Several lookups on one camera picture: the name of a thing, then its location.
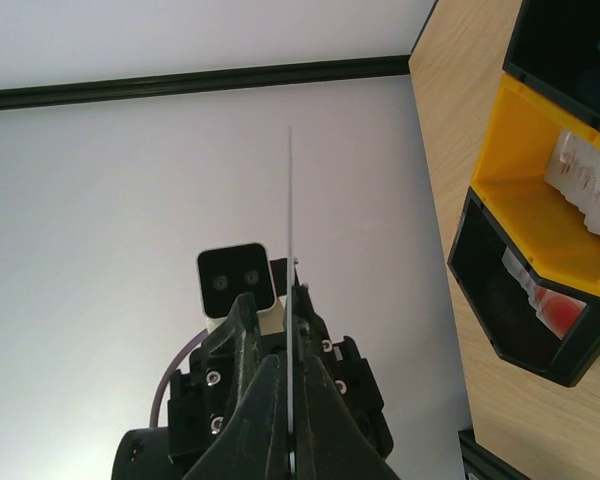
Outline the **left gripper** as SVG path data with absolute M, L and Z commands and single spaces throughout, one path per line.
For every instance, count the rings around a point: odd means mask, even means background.
M 291 289 L 292 326 L 266 332 L 255 297 L 228 317 L 170 378 L 173 460 L 384 460 L 394 441 L 369 362 L 355 341 L 331 340 L 307 285 L 271 261 L 276 293 Z

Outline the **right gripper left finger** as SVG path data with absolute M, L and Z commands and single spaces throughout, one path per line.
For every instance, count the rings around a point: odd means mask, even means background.
M 237 412 L 184 475 L 191 480 L 290 479 L 287 360 L 265 357 Z

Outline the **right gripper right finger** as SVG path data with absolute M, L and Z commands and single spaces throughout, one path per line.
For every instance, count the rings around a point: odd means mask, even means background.
M 394 447 L 384 415 L 356 421 L 322 361 L 304 359 L 297 381 L 296 479 L 396 479 L 386 458 Z

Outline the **teal credit card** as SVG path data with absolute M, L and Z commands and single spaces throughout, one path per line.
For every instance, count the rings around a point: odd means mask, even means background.
M 293 255 L 293 129 L 288 127 L 287 136 L 287 295 L 286 295 L 286 348 L 287 348 L 287 431 L 291 458 L 295 455 L 295 405 L 294 405 L 294 324 L 293 288 L 295 282 L 295 257 Z

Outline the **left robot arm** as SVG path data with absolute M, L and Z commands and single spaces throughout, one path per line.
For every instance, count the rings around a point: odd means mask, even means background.
M 264 334 L 255 299 L 198 342 L 168 385 L 165 426 L 131 430 L 116 479 L 391 479 L 384 401 L 355 341 L 330 338 L 306 286 L 272 262 L 292 296 L 293 325 Z

